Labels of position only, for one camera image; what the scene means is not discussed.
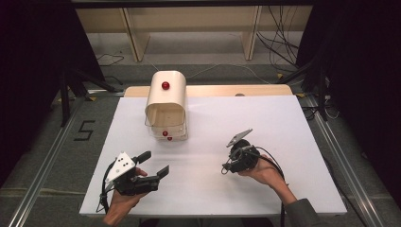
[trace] white tabletop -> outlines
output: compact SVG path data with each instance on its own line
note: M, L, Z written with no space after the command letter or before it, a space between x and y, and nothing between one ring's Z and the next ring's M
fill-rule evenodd
M139 165L153 176L169 165L159 190L146 195L131 215L154 218L260 217L280 214L281 202L267 186L231 172L222 175L232 137L269 151L283 168L298 199L308 198L319 214L346 213L295 96L221 96L188 98L188 139L159 141L145 126L145 97L122 97L99 157L80 213L96 212L101 181L120 151L130 157L151 150Z

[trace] person's left hand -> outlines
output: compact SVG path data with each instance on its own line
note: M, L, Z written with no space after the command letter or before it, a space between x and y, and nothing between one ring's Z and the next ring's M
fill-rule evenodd
M141 168L136 168L136 175L146 177L148 174ZM103 222L111 226L117 226L118 223L129 213L141 198L148 193L143 193L134 196L122 196L117 190L113 192L112 203L110 204L109 212L103 219Z

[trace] human hand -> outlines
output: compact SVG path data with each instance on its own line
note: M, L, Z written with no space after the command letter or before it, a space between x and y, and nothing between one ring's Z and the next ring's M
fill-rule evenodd
M148 174L141 168L135 169L136 175L146 177ZM103 222L111 226L117 226L118 223L129 213L141 198L146 196L148 193L143 193L134 196L122 196L117 190L114 190L112 203L110 204L109 212L103 219Z
M262 154L262 156L271 160L266 154ZM261 158L254 168L240 171L238 175L252 177L258 182L268 185L277 193L284 205L297 201L278 170Z

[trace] red button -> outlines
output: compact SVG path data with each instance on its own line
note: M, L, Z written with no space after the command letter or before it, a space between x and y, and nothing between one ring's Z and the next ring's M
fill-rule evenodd
M163 90L168 90L170 88L170 84L167 81L164 81L162 83L162 88Z

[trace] gray carpet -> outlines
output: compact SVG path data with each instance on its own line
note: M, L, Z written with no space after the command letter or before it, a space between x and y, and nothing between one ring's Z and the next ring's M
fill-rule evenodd
M178 70L187 77L187 84L260 84L261 81L274 83L277 81L276 70L268 65L245 65L250 69L218 65L155 65L159 70ZM109 84L118 88L132 85L150 85L151 77L156 72L152 65L139 66L108 66L102 67ZM88 89L98 89L97 86L86 83ZM300 83L291 86L294 93L300 92ZM85 101L78 110L72 130L68 134L56 162L54 163L41 194L36 200L26 226L89 226L92 220L80 216L78 210L84 194L95 170L97 159L102 150L108 129L113 121L113 113L118 103L117 96L103 96L95 101ZM305 100L300 99L302 106ZM33 177L40 168L46 153L50 150L61 123L61 104L55 98L47 120L43 124L36 140L32 143L31 151L26 153L14 168L8 181L0 191L0 226L7 226L20 199L30 186ZM82 122L87 121L84 129L93 131L89 140L88 133L78 132ZM347 186L336 161L331 154L316 120L308 121L310 129L322 152L334 167L334 175L345 195L358 209L356 201ZM353 164L359 179L373 200L379 215L385 221L385 226L401 226L401 212L392 200L369 161L361 157L360 147L355 137L341 118L329 119L330 126L338 138L347 158ZM351 206L344 200L348 213L343 216L324 218L333 226L363 226ZM279 217L272 217L275 226L279 226ZM136 218L127 218L121 226L136 226Z

